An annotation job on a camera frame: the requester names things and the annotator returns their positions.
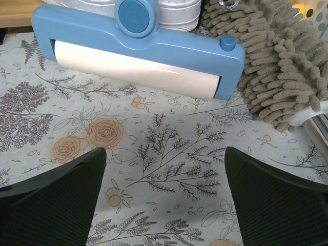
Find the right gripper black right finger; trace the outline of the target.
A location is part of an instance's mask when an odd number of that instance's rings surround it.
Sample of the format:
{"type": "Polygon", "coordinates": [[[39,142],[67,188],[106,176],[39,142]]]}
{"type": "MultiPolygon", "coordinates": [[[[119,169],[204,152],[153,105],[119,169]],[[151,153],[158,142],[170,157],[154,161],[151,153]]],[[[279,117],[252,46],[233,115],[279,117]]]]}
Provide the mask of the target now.
{"type": "Polygon", "coordinates": [[[234,147],[224,164],[244,245],[327,245],[327,185],[234,147]]]}

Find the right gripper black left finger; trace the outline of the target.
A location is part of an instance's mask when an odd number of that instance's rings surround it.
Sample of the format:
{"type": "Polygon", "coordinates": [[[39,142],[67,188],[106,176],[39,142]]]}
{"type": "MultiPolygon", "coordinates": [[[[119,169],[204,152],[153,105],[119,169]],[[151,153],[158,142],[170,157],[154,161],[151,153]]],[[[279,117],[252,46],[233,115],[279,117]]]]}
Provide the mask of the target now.
{"type": "Polygon", "coordinates": [[[85,245],[106,157],[96,148],[1,188],[1,245],[85,245]]]}

